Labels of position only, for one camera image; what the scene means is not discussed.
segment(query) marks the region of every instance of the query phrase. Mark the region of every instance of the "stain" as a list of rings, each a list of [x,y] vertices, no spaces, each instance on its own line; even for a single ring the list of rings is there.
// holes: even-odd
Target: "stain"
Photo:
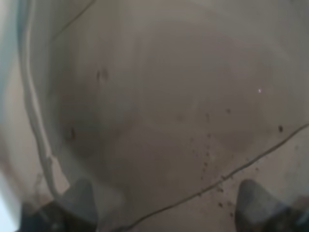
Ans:
[[[65,136],[65,140],[66,141],[74,141],[75,139],[76,139],[76,131],[72,127],[72,128],[70,128],[69,133]]]
[[[220,192],[220,193],[224,193],[223,188],[218,188],[217,191]]]
[[[207,113],[205,114],[206,122],[210,123],[211,122],[211,116]]]
[[[76,139],[76,132],[75,132],[75,129],[74,128],[71,128],[71,139],[72,140],[75,140]]]
[[[102,69],[97,71],[97,81],[102,82],[102,81],[107,81],[109,79],[109,74],[107,69]]]
[[[280,133],[282,133],[282,132],[283,132],[283,126],[282,126],[282,125],[279,125],[279,126],[278,126],[278,130],[279,130]]]
[[[184,116],[183,115],[177,115],[176,116],[176,121],[183,122],[184,121]]]

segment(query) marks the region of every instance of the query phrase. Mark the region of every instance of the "crack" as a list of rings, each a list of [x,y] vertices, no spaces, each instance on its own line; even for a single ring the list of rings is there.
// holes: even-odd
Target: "crack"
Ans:
[[[56,40],[66,29],[68,29],[77,19],[79,19],[91,6],[96,3],[97,0],[90,1],[73,19],[71,19],[66,25],[64,25],[52,38],[46,43],[48,47],[54,40]]]
[[[156,211],[153,211],[152,213],[146,214],[145,216],[142,216],[141,218],[139,218],[138,220],[136,220],[135,222],[133,222],[130,225],[127,226],[121,226],[118,228],[115,228],[113,230],[111,230],[111,232],[126,232],[129,231],[133,228],[135,228],[136,226],[138,226],[140,223],[142,223],[143,221],[157,215],[160,214],[164,211],[170,210],[172,208],[175,208],[185,202],[188,202],[192,199],[194,199],[195,197],[201,196],[202,194],[218,187],[220,184],[222,184],[223,182],[225,182],[226,180],[230,179],[233,175],[239,173],[240,171],[250,167],[251,165],[253,165],[254,163],[256,163],[258,160],[260,160],[261,158],[267,156],[268,154],[272,153],[273,151],[279,149],[280,147],[282,147],[284,144],[286,144],[289,140],[291,140],[295,135],[297,135],[298,133],[300,133],[301,131],[303,131],[304,129],[309,127],[309,123],[306,123],[305,125],[301,126],[300,128],[296,129],[294,132],[292,132],[289,136],[287,136],[284,140],[282,140],[281,142],[279,142],[278,144],[274,145],[273,147],[271,147],[270,149],[264,151],[263,153],[261,153],[260,155],[258,155],[256,158],[252,159],[251,161],[239,166],[238,168],[236,168],[235,170],[231,171],[229,174],[227,175],[222,175],[221,176],[221,180],[216,181],[215,183],[213,183],[212,185],[202,189],[201,191],[194,193],[176,203],[170,204],[164,208],[158,209]]]

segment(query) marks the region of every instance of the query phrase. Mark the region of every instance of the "floor crack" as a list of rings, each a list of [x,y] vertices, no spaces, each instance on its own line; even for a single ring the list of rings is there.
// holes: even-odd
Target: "floor crack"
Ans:
[[[267,156],[268,154],[272,153],[273,151],[279,149],[280,147],[282,147],[284,144],[286,144],[289,140],[291,140],[294,136],[296,136],[298,133],[300,133],[301,131],[303,131],[304,129],[308,128],[309,127],[309,123],[306,123],[305,125],[301,126],[300,128],[296,129],[294,132],[292,132],[289,136],[287,136],[284,140],[282,140],[281,142],[279,142],[278,144],[274,145],[273,147],[271,147],[270,149],[264,151],[263,153],[259,154],[257,157],[255,157],[254,159],[252,159],[251,161],[239,166],[238,168],[236,168],[235,170],[231,171],[229,174],[227,175],[222,175],[221,176],[221,179],[216,181],[215,183],[213,183],[212,185],[202,189],[201,191],[199,192],[196,192],[176,203],[173,203],[173,204],[170,204],[164,208],[161,208],[161,209],[158,209],[158,210],[155,210],[153,211],[152,213],[149,213],[149,214],[146,214],[144,216],[142,216],[141,218],[139,218],[138,220],[136,220],[135,222],[133,222],[132,224],[130,225],[127,225],[127,226],[121,226],[121,227],[118,227],[118,228],[115,228],[113,230],[111,230],[111,232],[126,232],[126,231],[129,231],[133,228],[135,228],[136,226],[138,226],[140,223],[142,223],[143,221],[157,215],[157,214],[160,214],[164,211],[167,211],[167,210],[170,210],[172,208],[175,208],[185,202],[188,202],[192,199],[194,199],[195,197],[198,197],[200,196],[201,194],[204,194],[216,187],[218,187],[220,184],[222,184],[223,182],[225,182],[226,180],[230,179],[233,175],[239,173],[240,171],[250,167],[251,165],[253,165],[254,163],[256,163],[258,160],[260,160],[261,158]]]

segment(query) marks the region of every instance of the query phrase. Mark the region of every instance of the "dark speck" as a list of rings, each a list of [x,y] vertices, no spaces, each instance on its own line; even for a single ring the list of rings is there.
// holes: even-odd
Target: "dark speck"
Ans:
[[[279,126],[278,126],[278,130],[279,130],[280,133],[282,133],[282,132],[283,132],[283,126],[282,126],[282,125],[279,125]]]

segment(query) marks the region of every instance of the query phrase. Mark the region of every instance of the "concrete floor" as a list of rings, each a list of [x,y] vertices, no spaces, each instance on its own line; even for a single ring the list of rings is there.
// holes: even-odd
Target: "concrete floor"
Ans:
[[[132,231],[233,231],[244,179],[288,204],[308,194],[308,130],[228,175],[308,122],[307,31],[288,1],[35,2],[44,128],[69,183],[92,181],[101,231],[194,194]]]

